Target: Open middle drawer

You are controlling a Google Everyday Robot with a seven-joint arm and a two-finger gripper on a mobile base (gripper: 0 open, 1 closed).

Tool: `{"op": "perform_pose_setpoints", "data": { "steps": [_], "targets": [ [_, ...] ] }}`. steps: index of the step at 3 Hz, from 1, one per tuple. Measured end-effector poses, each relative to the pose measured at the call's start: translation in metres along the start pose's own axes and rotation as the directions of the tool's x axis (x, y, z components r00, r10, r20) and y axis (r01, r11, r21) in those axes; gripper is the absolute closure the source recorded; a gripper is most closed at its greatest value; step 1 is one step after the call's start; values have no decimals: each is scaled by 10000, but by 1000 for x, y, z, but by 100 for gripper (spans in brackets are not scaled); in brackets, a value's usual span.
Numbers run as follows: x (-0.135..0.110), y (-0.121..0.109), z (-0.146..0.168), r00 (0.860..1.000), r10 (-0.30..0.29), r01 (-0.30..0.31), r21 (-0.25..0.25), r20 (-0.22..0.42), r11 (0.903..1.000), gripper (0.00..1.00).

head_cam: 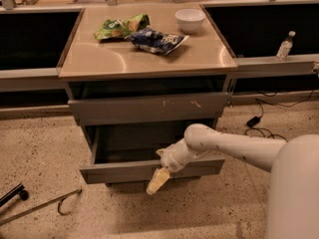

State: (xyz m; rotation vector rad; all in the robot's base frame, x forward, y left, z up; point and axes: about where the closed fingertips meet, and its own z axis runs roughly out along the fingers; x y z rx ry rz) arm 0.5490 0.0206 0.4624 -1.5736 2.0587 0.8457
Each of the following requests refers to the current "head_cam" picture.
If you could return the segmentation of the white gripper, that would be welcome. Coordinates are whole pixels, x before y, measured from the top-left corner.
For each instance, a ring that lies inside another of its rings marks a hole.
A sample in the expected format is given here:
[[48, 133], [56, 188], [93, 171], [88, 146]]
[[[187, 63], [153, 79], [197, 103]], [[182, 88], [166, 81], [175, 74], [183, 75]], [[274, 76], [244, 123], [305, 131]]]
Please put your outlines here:
[[177, 173], [197, 158], [198, 150], [186, 144], [184, 139], [156, 151], [163, 168], [157, 169], [147, 187], [147, 194], [155, 194], [170, 178], [170, 173]]

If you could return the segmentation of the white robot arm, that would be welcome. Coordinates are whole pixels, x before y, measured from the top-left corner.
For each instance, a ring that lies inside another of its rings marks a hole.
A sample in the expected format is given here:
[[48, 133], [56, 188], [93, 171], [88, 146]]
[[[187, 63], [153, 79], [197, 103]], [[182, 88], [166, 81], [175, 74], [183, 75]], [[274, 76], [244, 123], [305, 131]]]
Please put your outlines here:
[[265, 239], [319, 239], [319, 135], [291, 140], [219, 132], [204, 124], [159, 149], [161, 168], [147, 193], [156, 193], [190, 162], [218, 150], [270, 174]]

